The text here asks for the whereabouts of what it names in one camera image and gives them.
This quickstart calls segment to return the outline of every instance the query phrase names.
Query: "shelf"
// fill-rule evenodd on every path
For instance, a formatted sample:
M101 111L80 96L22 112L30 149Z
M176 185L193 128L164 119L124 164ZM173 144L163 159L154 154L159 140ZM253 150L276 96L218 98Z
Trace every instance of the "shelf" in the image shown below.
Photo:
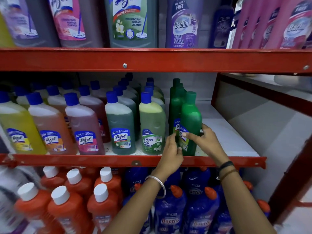
M16 48L0 58L0 71L312 72L311 51Z
M203 123L217 135L221 146L237 168L266 167L266 157L260 157L254 149L232 128L232 126L207 103L199 102ZM136 152L121 156L112 152L111 143L104 144L106 155L27 155L0 154L2 165L29 166L97 166L97 167L155 167L161 156L150 156L142 152L141 141L136 143ZM215 167L213 160L197 147L195 156L185 156L183 167Z

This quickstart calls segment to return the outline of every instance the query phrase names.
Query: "red nozzle cap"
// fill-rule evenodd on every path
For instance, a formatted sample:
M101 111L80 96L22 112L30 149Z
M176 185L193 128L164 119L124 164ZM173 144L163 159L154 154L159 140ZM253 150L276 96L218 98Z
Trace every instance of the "red nozzle cap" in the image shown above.
M247 186L247 188L248 188L249 191L252 191L252 190L253 190L253 185L252 185L250 182L244 181L244 183L245 183L245 185Z
M206 196L209 198L209 199L216 199L217 198L217 194L216 194L216 191L214 189L212 189L211 187L205 187L205 193L206 193Z
M262 212L268 213L271 211L270 206L267 202L265 202L262 199L257 200L257 203L260 207L260 209L262 210Z
M141 188L141 183L135 183L135 191L138 191Z
M176 198L180 198L183 195L183 190L179 186L171 185L170 190Z

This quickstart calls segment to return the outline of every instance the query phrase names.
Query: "pink bottle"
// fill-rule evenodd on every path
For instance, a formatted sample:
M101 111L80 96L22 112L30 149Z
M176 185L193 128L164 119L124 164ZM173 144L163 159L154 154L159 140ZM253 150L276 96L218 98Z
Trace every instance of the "pink bottle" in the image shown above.
M237 24L235 37L233 40L232 48L240 48L241 42L244 37L244 32L246 30L249 18L249 11L252 5L252 0L244 0L243 5L241 7L241 14L239 16L239 22Z
M81 95L79 103L91 108L98 117L103 143L110 142L110 130L108 128L105 104L99 98L91 96L89 86L82 85L79 87L79 91Z
M251 49L263 48L268 42L282 1L283 0L264 0L266 4L264 4L263 6L263 11L260 16L260 22L257 26L255 37L250 46Z
M301 49L312 31L312 0L283 0L265 49Z
M95 112L79 104L76 93L64 94L65 109L81 155L105 155Z
M260 22L260 15L264 8L266 8L267 2L265 0L252 0L250 7L250 14L248 19L248 25L246 27L243 41L241 42L240 48L250 48L252 41L255 36L255 31Z

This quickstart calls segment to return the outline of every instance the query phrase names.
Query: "yellow bottle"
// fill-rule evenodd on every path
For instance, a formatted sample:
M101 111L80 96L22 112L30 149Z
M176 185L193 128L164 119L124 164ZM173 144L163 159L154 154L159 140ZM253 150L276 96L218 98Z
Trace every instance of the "yellow bottle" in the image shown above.
M10 32L7 29L7 26L1 14L0 14L0 47L1 48L15 47Z
M0 122L17 153L46 154L31 115L22 106L11 102L4 91L0 91Z

